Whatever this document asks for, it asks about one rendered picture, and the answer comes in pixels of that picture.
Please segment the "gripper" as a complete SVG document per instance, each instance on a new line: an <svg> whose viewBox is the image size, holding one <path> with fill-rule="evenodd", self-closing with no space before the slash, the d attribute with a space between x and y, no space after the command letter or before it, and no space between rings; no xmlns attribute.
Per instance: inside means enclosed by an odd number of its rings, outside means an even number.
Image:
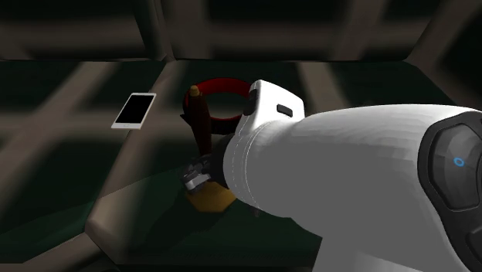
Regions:
<svg viewBox="0 0 482 272"><path fill-rule="evenodd" d="M212 149L211 155L193 160L182 170L182 183L188 192L196 192L205 182L214 182L227 189L223 171L223 159L230 136L221 138Z"/></svg>

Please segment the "yellow hexagonal object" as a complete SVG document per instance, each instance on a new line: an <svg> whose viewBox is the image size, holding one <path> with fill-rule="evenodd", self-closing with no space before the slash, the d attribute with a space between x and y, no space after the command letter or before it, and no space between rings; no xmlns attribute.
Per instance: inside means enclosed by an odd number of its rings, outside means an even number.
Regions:
<svg viewBox="0 0 482 272"><path fill-rule="evenodd" d="M201 213L222 213L236 200L229 189L215 182L207 182L198 191L187 192L185 196Z"/></svg>

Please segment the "dark plaid sofa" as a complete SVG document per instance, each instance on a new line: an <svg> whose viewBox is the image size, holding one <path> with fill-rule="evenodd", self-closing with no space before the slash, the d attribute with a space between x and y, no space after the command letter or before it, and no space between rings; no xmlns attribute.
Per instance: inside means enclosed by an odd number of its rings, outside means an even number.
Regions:
<svg viewBox="0 0 482 272"><path fill-rule="evenodd" d="M482 0L0 0L0 272L311 272L290 220L186 200L182 98L213 77L482 110ZM112 129L132 93L141 129Z"/></svg>

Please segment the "dark red pen, tan tip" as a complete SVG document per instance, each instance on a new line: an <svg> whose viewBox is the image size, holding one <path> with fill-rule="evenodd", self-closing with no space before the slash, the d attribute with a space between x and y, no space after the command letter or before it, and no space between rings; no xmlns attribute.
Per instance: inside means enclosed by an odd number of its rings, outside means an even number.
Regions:
<svg viewBox="0 0 482 272"><path fill-rule="evenodd" d="M188 113L201 156L212 152L211 119L208 104L196 85L190 86Z"/></svg>

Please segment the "white smartphone with black screen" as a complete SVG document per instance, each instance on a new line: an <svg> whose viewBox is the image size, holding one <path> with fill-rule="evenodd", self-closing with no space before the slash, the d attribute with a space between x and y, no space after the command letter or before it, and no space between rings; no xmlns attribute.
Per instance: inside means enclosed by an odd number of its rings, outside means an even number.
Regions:
<svg viewBox="0 0 482 272"><path fill-rule="evenodd" d="M132 93L112 123L112 129L141 129L156 93Z"/></svg>

